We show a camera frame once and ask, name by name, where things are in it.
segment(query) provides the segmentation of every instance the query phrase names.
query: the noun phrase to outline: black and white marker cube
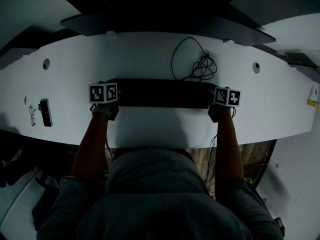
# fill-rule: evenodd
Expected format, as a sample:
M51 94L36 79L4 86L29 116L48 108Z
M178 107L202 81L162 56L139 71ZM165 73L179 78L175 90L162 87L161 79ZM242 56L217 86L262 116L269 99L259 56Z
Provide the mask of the black and white marker cube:
M213 103L226 107L238 107L240 105L240 96L240 90L216 87Z
M117 83L89 84L89 103L110 103L117 100Z

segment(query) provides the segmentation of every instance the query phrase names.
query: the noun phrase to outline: smartphone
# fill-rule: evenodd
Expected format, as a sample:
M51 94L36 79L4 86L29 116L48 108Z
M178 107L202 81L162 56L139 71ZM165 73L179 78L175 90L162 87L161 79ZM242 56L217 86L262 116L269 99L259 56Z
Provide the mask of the smartphone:
M50 107L49 107L49 100L47 98L43 98L40 100L40 107L41 107L41 113L42 113L42 119L43 124L46 127L51 127L52 124L52 118L50 113Z

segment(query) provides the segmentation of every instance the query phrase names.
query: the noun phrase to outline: white table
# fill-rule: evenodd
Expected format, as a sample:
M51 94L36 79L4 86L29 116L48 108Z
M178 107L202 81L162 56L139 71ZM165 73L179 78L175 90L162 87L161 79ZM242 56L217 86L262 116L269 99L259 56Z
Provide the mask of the white table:
M76 36L44 46L0 71L0 128L78 145L91 119L88 84L113 78L173 79L171 58L185 37L133 32L116 37ZM307 105L307 99L318 84L253 47L194 37L217 64L218 72L210 82L242 91L233 119L239 144L311 130L315 108ZM194 41L182 44L174 60L176 76L189 74L200 55ZM47 71L42 67L46 58L50 59ZM259 74L252 69L254 62L260 64ZM53 127L44 127L38 110L36 126L31 126L29 106L38 109L41 99L49 100ZM107 136L112 148L204 148L210 146L217 126L206 109L120 107L116 120L109 122Z

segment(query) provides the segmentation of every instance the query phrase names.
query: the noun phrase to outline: person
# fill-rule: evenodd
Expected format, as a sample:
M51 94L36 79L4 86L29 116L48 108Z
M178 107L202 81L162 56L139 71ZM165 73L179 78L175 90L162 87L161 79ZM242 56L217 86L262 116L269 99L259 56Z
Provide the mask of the person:
M105 190L107 113L93 114L71 176L37 233L55 239L283 239L262 200L244 181L229 108L217 106L215 195L190 155L145 148L115 154Z

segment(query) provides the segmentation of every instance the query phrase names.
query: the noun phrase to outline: wrist strap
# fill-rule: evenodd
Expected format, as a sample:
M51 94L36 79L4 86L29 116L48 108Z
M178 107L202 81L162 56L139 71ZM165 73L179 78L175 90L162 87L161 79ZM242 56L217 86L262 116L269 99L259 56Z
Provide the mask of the wrist strap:
M111 117L111 112L103 107L100 106L96 106L93 110L92 110L92 116L94 116L94 113L103 113L106 115L106 118L109 120Z

